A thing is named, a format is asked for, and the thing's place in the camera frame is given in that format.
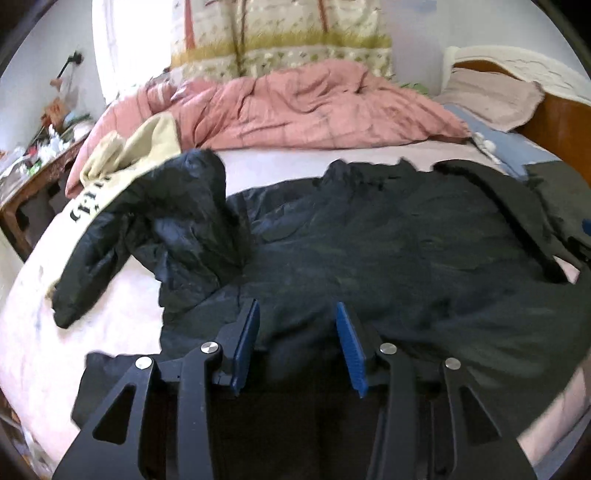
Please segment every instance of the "silver screw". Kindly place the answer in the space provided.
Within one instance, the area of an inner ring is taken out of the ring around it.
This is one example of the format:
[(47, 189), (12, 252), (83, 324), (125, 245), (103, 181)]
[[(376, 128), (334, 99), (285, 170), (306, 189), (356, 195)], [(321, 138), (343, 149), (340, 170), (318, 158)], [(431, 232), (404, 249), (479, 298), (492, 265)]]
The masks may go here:
[(379, 346), (379, 351), (384, 355), (393, 355), (398, 351), (398, 348), (393, 343), (382, 343)]
[(445, 360), (445, 366), (448, 367), (449, 370), (459, 370), (462, 366), (462, 362), (460, 362), (457, 358), (450, 357)]
[(215, 353), (217, 352), (217, 349), (220, 348), (220, 346), (216, 343), (216, 342), (205, 342), (202, 346), (201, 346), (201, 351), (203, 353)]
[(150, 365), (152, 365), (152, 359), (149, 356), (141, 356), (135, 361), (135, 366), (140, 370), (146, 370)]

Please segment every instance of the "pink bed sheet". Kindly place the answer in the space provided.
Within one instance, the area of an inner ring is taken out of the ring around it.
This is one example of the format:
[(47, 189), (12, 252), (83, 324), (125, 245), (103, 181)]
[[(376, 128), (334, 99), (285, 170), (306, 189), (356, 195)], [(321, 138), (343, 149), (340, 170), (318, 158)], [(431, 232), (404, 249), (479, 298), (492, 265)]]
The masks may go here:
[(108, 108), (76, 158), (66, 195), (82, 191), (82, 167), (107, 133), (129, 138), (164, 111), (177, 121), (182, 150), (371, 148), (470, 136), (467, 125), (438, 103), (353, 61), (325, 60), (225, 84), (196, 79), (176, 88), (164, 82)]

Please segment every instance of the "headboard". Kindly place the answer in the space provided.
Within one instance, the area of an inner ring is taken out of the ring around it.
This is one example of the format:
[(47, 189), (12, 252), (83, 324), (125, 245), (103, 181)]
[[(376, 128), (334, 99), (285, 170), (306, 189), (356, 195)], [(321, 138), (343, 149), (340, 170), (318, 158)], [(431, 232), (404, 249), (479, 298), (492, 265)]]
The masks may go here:
[(449, 47), (443, 86), (453, 67), (500, 72), (539, 82), (546, 97), (519, 133), (575, 168), (591, 184), (591, 81), (563, 63), (516, 47)]

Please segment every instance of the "blue gripper pad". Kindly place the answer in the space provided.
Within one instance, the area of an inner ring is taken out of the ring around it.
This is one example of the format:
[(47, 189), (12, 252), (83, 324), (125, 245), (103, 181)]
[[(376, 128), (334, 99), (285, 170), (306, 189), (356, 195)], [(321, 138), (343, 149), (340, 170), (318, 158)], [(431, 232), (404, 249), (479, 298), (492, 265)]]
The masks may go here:
[(359, 396), (364, 398), (368, 392), (367, 372), (365, 368), (366, 355), (363, 352), (357, 330), (362, 328), (359, 321), (349, 316), (345, 305), (339, 302), (336, 306), (336, 330), (339, 334), (340, 346), (343, 349), (351, 385)]
[(259, 304), (257, 301), (252, 303), (246, 323), (242, 329), (240, 340), (236, 347), (236, 353), (234, 354), (234, 372), (232, 380), (230, 382), (231, 389), (234, 390), (234, 394), (238, 396), (240, 390), (244, 388), (246, 378), (248, 376), (248, 368), (251, 364), (252, 351), (255, 348), (256, 336), (261, 325), (261, 313)]

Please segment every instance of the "table leg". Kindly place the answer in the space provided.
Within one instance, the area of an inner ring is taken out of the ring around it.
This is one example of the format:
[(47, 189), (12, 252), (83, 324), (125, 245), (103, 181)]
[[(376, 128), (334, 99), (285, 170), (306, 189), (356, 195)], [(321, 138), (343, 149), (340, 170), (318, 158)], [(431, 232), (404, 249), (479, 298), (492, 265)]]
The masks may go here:
[(7, 209), (4, 211), (2, 216), (4, 224), (14, 237), (14, 249), (17, 251), (17, 254), (22, 258), (22, 260), (25, 261), (27, 258), (29, 258), (29, 255), (31, 255), (33, 248), (31, 247), (31, 244), (27, 242), (25, 233), (18, 226), (16, 212)]

